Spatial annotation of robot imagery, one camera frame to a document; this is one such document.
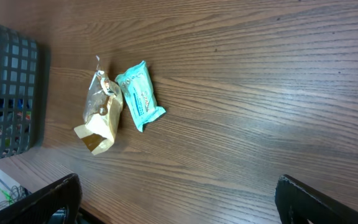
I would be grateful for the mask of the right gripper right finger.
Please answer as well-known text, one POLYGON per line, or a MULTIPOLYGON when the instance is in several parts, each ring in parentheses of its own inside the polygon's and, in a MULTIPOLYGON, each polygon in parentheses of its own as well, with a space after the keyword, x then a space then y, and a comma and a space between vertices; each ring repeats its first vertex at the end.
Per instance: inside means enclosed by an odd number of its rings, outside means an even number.
POLYGON ((275 204, 282 223, 358 224, 358 212, 299 180, 279 177, 275 204))

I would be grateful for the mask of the beige snack bag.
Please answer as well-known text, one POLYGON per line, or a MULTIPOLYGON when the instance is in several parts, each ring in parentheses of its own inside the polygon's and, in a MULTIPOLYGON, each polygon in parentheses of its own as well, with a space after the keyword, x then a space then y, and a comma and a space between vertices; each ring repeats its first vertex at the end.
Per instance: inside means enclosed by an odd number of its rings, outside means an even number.
POLYGON ((119 85, 109 79, 108 71, 98 62, 88 88, 84 124, 74 128, 92 155, 103 153, 114 144, 122 109, 123 97, 119 85))

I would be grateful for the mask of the teal snack packet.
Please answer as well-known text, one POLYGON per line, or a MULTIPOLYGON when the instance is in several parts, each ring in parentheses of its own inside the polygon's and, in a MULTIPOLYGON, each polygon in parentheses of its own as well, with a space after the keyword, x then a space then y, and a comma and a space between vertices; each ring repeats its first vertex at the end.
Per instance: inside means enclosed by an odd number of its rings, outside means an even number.
POLYGON ((128 68, 114 80, 121 88, 136 128, 143 132, 144 125, 166 113, 157 105, 154 88, 146 61, 128 68))

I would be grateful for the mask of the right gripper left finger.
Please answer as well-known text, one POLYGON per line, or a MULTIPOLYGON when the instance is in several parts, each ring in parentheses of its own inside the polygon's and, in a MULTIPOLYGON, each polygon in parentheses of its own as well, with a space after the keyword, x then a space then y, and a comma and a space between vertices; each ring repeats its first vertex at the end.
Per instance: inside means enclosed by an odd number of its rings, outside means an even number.
POLYGON ((77 174, 68 174, 0 210, 0 223, 75 223, 82 189, 77 174))

